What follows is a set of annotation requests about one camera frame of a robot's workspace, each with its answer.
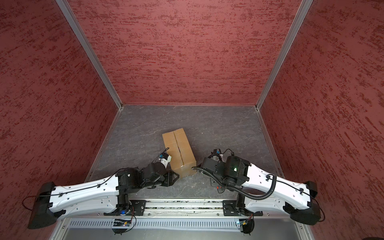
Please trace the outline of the brown cardboard express box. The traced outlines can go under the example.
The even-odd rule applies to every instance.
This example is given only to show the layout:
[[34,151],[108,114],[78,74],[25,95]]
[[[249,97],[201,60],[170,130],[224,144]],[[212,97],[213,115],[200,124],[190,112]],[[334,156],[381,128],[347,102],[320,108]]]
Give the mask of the brown cardboard express box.
[[196,173],[196,158],[183,128],[162,134],[167,154],[171,156],[170,166],[180,179]]

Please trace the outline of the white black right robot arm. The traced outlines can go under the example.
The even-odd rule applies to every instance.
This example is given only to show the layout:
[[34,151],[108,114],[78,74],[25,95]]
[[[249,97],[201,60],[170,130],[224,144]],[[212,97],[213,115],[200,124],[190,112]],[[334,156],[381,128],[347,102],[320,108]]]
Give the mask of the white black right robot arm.
[[237,193],[235,203],[223,206],[239,215],[279,212],[309,226],[323,220],[316,201],[317,184],[312,181],[288,181],[234,155],[223,161],[220,154],[212,154],[193,169],[209,177],[218,189]]

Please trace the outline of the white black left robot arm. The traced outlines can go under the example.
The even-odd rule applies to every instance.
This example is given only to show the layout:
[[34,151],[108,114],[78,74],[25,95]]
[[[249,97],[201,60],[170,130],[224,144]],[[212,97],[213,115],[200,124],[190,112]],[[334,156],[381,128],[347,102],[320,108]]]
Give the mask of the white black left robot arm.
[[79,185],[45,183],[34,197],[28,229],[45,228],[77,215],[133,217],[141,207],[129,199],[130,194],[158,186],[170,187],[179,177],[171,167],[156,162],[143,169],[122,168],[109,177]]

